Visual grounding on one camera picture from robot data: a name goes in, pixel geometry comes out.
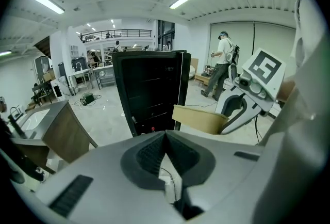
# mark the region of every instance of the white floor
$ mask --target white floor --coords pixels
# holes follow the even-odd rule
[[[201,89],[205,89],[205,87],[198,82],[189,82],[186,105],[195,105],[195,108],[201,108],[206,111],[215,111],[217,103],[211,96],[209,98],[203,97],[200,94]],[[79,102],[75,105],[74,103],[78,101],[85,92],[87,92],[87,90],[80,91],[74,97],[70,97],[69,102],[85,130],[99,146],[108,145],[132,137],[124,116],[116,86],[105,87],[101,90],[98,88],[90,89],[89,92],[92,92],[94,95],[101,95],[102,97],[88,106],[79,106]],[[273,119],[270,117],[258,117],[258,130],[262,136],[268,130],[272,122]],[[249,124],[228,135],[210,135],[192,129],[184,124],[181,125],[180,130],[219,141],[236,142],[248,145],[255,145],[258,143],[254,121],[251,121]],[[161,164],[161,168],[166,169],[172,175],[175,183],[176,198],[179,199],[182,180],[167,155]],[[168,172],[163,169],[160,170],[159,175],[168,177]],[[172,181],[170,181],[169,185],[166,185],[165,197],[166,200],[171,203],[175,200],[174,185]]]

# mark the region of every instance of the black cable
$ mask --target black cable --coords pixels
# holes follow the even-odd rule
[[[217,103],[217,101],[215,101],[213,104],[210,104],[210,105],[207,105],[207,106],[212,106],[212,105],[214,105],[215,103]],[[185,105],[185,106],[200,106],[200,105]],[[201,106],[201,107],[207,107],[207,106]]]
[[[255,23],[253,21],[253,44],[252,44],[252,54],[251,54],[251,56],[254,53],[254,39],[255,39],[255,37],[256,37],[256,29],[255,29]]]
[[[175,197],[175,201],[177,201],[177,199],[176,199],[176,191],[175,191],[175,183],[174,183],[174,180],[173,180],[173,177],[172,177],[171,173],[168,172],[166,169],[164,169],[162,167],[160,167],[160,169],[163,169],[164,171],[166,171],[170,175],[170,178],[172,179],[172,182],[173,182],[173,185],[174,185],[174,197]]]
[[[259,137],[258,137],[258,129],[257,129],[257,118],[258,118],[258,116],[254,118],[254,127],[256,129],[256,135],[257,135],[258,143],[260,143]]]
[[[257,132],[258,132],[258,134],[259,134],[259,137],[260,137],[261,139],[263,139],[263,137],[261,136],[261,134],[259,133],[259,130],[258,130],[257,119],[258,119],[258,116],[256,117],[256,128],[257,128]]]

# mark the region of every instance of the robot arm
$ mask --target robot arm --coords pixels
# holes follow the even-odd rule
[[[243,73],[221,94],[217,104],[216,113],[227,117],[241,110],[222,127],[221,134],[238,129],[258,114],[267,115],[281,87],[285,67],[283,61],[262,49],[246,61]]]

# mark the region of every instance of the person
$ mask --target person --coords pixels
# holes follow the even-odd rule
[[[96,55],[96,53],[94,53],[94,52],[92,52],[91,55],[93,56],[93,60],[94,60],[94,62],[95,62],[95,67],[97,67],[97,64],[102,62],[102,61],[101,61],[101,58],[99,58],[99,57]]]
[[[218,51],[216,53],[212,53],[211,57],[219,57],[218,62],[216,66],[214,67],[213,74],[210,78],[208,87],[204,90],[201,90],[201,94],[208,97],[208,94],[213,90],[213,87],[216,83],[218,83],[216,92],[212,97],[218,101],[220,94],[222,92],[223,83],[225,81],[225,78],[228,75],[228,67],[230,63],[226,61],[225,57],[227,53],[230,51],[230,49],[234,46],[232,40],[229,38],[229,35],[226,31],[222,31],[218,37],[219,45],[218,45]]]
[[[42,102],[40,101],[40,99],[39,99],[39,97],[42,95],[42,92],[41,92],[41,90],[40,89],[38,89],[38,90],[36,90],[35,92],[34,92],[34,96],[31,98],[31,99],[33,99],[33,101],[34,101],[34,103],[36,104],[36,105],[42,105]]]
[[[0,97],[0,113],[7,111],[7,104],[4,97]]]
[[[87,60],[89,63],[91,59],[93,59],[93,56],[91,55],[91,51],[87,51]]]
[[[119,45],[119,40],[118,41],[116,41],[115,42],[115,46],[114,46],[114,49],[113,49],[113,51],[117,51],[117,52],[122,52],[123,51],[123,49],[120,47],[120,45]]]
[[[165,47],[164,47],[164,51],[170,51],[171,50],[171,42],[170,41],[168,41],[167,43],[166,43],[166,45],[165,45]]]

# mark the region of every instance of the cardboard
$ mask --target cardboard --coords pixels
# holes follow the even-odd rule
[[[55,80],[54,70],[51,69],[43,75],[45,82]]]
[[[220,134],[222,126],[229,120],[223,114],[179,105],[174,105],[172,119],[213,135]]]

